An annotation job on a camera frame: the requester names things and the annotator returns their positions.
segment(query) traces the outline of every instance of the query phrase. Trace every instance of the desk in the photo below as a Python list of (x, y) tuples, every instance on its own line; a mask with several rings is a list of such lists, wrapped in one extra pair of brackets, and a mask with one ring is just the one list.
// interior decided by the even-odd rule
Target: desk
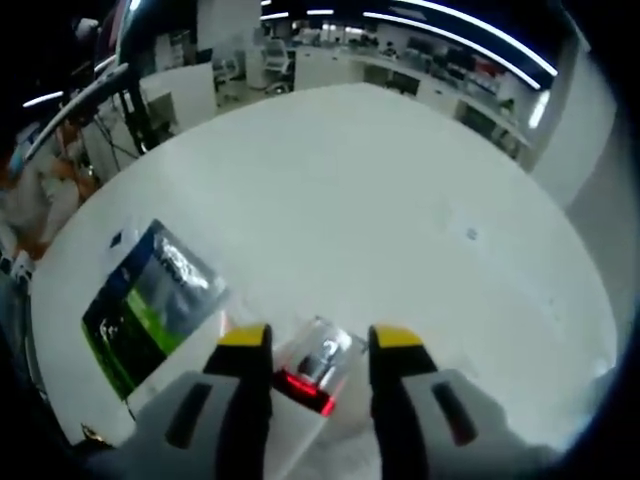
[[(595, 365), (615, 362), (613, 316), (563, 212), (503, 157), (366, 84), (275, 97), (153, 149), (89, 199), (33, 278), (38, 363), (68, 439), (82, 438), (81, 422), (113, 443), (133, 428), (80, 324), (104, 249), (135, 215), (142, 228), (160, 219), (214, 266), (276, 344), (315, 315), (361, 336), (375, 322), (405, 325), (527, 441), (566, 442)], [(190, 340), (174, 355), (213, 347)]]
[(354, 53), (344, 47), (339, 49), (298, 47), (295, 89), (304, 90), (362, 82), (366, 66), (376, 66), (415, 78), (420, 82), (415, 96), (418, 102), (456, 120), (461, 119), (465, 109), (472, 107), (495, 122), (501, 132), (506, 131), (512, 135), (520, 145), (525, 148), (531, 147), (526, 135), (491, 106), (402, 61), (378, 54)]

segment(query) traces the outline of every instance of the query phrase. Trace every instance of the red light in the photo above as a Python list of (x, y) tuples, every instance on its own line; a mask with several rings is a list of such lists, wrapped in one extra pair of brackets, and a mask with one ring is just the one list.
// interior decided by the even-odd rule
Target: red light
[(333, 412), (335, 406), (336, 401), (333, 398), (329, 398), (329, 400), (327, 400), (327, 403), (324, 404), (324, 407), (322, 407), (320, 415), (322, 415), (323, 417), (328, 417), (329, 415), (331, 415), (331, 412)]
[(308, 385), (298, 380), (296, 377), (294, 377), (289, 373), (286, 374), (286, 379), (287, 379), (287, 382), (289, 382), (292, 387), (294, 387), (296, 390), (300, 392), (304, 392), (307, 395), (311, 395), (313, 397), (315, 397), (318, 394), (318, 389), (315, 388), (313, 385)]

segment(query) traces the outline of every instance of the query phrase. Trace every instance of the white cabinet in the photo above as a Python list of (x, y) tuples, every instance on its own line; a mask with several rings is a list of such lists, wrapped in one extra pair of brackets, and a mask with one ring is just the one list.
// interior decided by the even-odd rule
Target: white cabinet
[(336, 51), (300, 48), (296, 53), (295, 89), (361, 82), (362, 72), (360, 63)]
[(430, 106), (447, 117), (454, 117), (459, 96), (444, 85), (423, 78), (418, 87), (416, 100)]

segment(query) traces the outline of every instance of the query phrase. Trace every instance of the round table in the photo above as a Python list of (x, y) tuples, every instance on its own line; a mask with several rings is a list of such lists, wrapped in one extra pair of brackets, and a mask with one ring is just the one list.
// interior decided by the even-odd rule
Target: round table
[[(56, 238), (33, 278), (33, 331), (72, 443), (81, 423), (116, 444), (134, 426), (81, 330), (104, 252), (131, 218), (141, 229), (161, 220), (271, 323), (276, 342), (315, 315), (363, 336), (376, 322), (413, 329), (527, 441), (566, 443), (584, 413), (573, 406), (615, 362), (597, 269), (526, 173), (413, 100), (365, 84), (321, 88), (160, 145)], [(189, 341), (165, 376), (200, 368), (213, 349)]]

